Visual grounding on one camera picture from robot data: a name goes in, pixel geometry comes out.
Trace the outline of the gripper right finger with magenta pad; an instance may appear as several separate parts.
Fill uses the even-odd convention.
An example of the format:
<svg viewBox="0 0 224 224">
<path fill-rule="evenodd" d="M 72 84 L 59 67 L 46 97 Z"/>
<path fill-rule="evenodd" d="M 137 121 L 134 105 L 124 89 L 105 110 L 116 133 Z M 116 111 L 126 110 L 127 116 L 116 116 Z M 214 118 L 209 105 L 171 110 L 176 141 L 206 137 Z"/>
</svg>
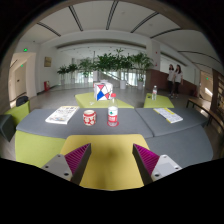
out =
<svg viewBox="0 0 224 224">
<path fill-rule="evenodd" d="M 181 170 L 181 167 L 168 155 L 159 156 L 137 144 L 133 145 L 132 154 L 144 185 Z"/>
</svg>

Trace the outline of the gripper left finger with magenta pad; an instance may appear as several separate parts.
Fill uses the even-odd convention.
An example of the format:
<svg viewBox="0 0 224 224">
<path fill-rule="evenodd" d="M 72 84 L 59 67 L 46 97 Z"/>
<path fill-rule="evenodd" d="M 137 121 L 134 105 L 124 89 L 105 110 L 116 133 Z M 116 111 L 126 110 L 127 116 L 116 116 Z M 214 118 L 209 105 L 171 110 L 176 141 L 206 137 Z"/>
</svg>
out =
<svg viewBox="0 0 224 224">
<path fill-rule="evenodd" d="M 91 144 L 85 144 L 66 155 L 57 154 L 42 169 L 79 185 L 91 155 Z"/>
</svg>

